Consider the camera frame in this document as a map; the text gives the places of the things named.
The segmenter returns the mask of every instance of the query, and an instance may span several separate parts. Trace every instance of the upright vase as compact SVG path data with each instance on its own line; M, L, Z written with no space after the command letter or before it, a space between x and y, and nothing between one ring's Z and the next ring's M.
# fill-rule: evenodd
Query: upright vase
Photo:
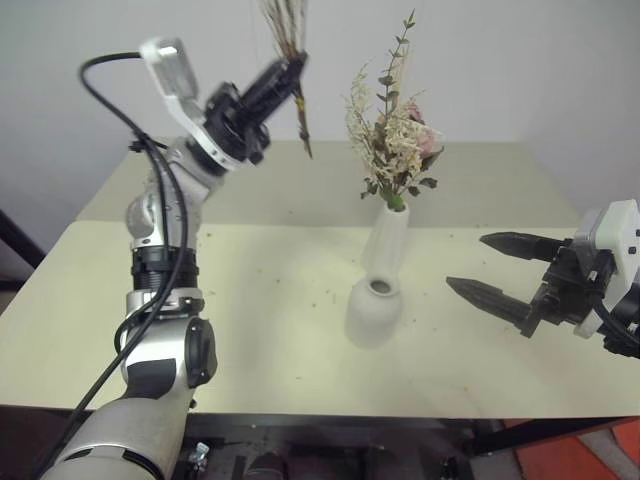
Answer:
M369 235L361 263L364 278L356 283L347 304L346 330L363 347L376 347L393 333L403 307L398 272L404 261L409 228L409 208L402 212L386 203Z

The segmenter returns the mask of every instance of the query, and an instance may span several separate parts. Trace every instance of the black cable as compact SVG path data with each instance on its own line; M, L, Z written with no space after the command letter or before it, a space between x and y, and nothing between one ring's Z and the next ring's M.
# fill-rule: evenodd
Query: black cable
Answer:
M158 192L160 195L160 204L166 205L165 198L165 190L164 190L164 181L162 180L162 175L160 174L157 165L154 162L153 157L149 153L148 147L144 147L145 142L143 141L144 137L148 137L148 135L136 124L131 118L129 118L122 110L116 107L113 103L107 100L104 95L98 92L89 80L87 79L87 72L91 67L95 67L96 65L100 65L102 63L116 62L120 60L139 60L141 58L138 52L124 52L124 53L112 53L110 55L102 55L100 57L95 57L90 60L87 60L82 65L80 65L80 69L78 71L78 76L80 77L80 83L82 86L95 98L98 102L100 102L107 110L113 113L116 117L122 120L132 131L138 141L143 145L145 151L147 151L147 155L149 156L149 160L151 160L151 166L154 170L154 174L158 181ZM169 242L169 232L167 228L167 212L166 209L162 209L162 236L165 244L165 257L168 258L168 242Z
M636 337L633 333L624 328L624 326L618 322L611 313L609 313L607 308L604 306L604 303L602 303L602 298L599 294L589 295L589 303L602 320L602 323L611 330L611 333L619 337L619 339L625 343L631 342L632 345L640 348L640 338Z
M178 209L180 211L180 244L178 248L178 254L176 256L176 261L174 264L174 268L171 271L171 274L167 280L167 282L163 285L163 288L159 290L154 297L147 303L145 303L142 307L140 307L132 316L139 316L143 312L145 312L148 308L151 308L151 311L145 318L144 322L140 325L138 330L133 334L133 336L129 339L126 345L122 348L120 353L116 355L116 357L111 361L111 363L107 366L107 368L102 372L102 374L98 377L98 379L94 382L91 388L87 391L87 393L82 397L82 400L78 403L76 408L71 412L65 427L53 444L49 452L46 454L42 462L39 463L39 468L34 470L34 478L39 478L41 474L48 468L49 464L55 459L55 457L59 454L59 450L64 448L70 436L74 433L75 425L80 418L80 415L87 408L91 400L95 397L96 393L102 388L107 379L111 376L111 374L118 368L118 366L122 363L123 360L133 351L133 349L138 345L143 335L146 333L147 329L151 326L151 324L155 321L158 316L161 308L164 306L164 302L171 294L171 290L173 289L173 285L175 285L178 275L180 274L180 270L182 264L184 263L184 259L187 251L187 241L188 241L188 218L187 218L187 207L184 199L184 195L182 190L180 189L180 185L178 184L178 180L176 179L174 173L169 168L169 164L166 159L162 155L162 152L158 150L158 145L154 143L154 141L127 115L125 115L120 109L118 109L115 105L109 102L104 96L98 93L93 86L89 84L86 79L86 71L94 65L98 65L100 63L111 62L115 60L124 60L124 59L132 59L132 58L140 58L140 55L137 52L129 52L129 53L120 53L114 55L105 55L102 57L97 57L85 62L80 67L80 80L84 87L96 98L101 104L103 104L109 111L111 111L114 115L116 115L120 120L122 120L125 124L127 124L134 135L137 137L139 141L145 145L145 150L147 150L149 156L156 160L160 167L165 171L166 175L169 177L169 181L171 183L171 187L175 191L176 201L178 204ZM161 181L161 174L158 176L158 181ZM163 215L166 215L166 203L162 203Z

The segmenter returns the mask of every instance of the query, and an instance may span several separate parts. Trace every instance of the black metal frame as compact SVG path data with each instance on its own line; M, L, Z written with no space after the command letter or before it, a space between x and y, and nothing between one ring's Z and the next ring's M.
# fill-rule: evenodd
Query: black metal frame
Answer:
M609 428L619 423L633 421L636 418L598 417L529 420L494 433L476 436L465 444L464 450L469 456L476 456L508 448L527 447L586 433L591 430Z
M11 250L20 255L20 257L33 268L37 268L42 260L44 260L44 251L2 210L0 210L0 240L6 243ZM0 282L0 290L16 291L20 289L22 283L23 282L2 281Z

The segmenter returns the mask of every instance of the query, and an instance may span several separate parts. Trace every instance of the white table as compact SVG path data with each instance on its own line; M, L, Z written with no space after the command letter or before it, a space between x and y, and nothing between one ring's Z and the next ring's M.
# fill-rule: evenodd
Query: white table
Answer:
M220 367L196 412L391 417L640 414L638 361L543 322L532 339L445 284L471 277L529 300L545 265L480 244L482 228L413 229L406 306L377 349L344 334L365 228L210 225L198 264ZM570 229L525 229L563 238ZM78 221L0 318L0 404L69 408L113 357L131 285L120 222ZM92 403L124 390L114 375Z

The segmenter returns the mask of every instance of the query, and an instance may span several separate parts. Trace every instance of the dried flower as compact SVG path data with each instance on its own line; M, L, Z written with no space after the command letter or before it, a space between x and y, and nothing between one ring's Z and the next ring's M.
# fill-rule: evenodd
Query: dried flower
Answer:
M396 49L389 50L389 67L378 78L378 83L384 86L384 93L377 94L384 102L384 111L372 126L367 119L371 92L366 83L365 64L351 83L345 116L353 148L367 170L366 190L361 198L379 194L396 211L405 208L402 198L405 191L416 196L420 194L419 186L435 188L437 181L424 173L442 152L433 151L439 132L425 123L415 98L399 102L396 72L402 71L409 52L406 35L415 25L414 12L403 24L402 36L396 37Z
M305 52L307 0L264 0L263 13L276 40L280 55L288 61L307 55ZM306 101L300 83L296 85L293 95L298 110L300 140L311 158L313 155L309 143Z

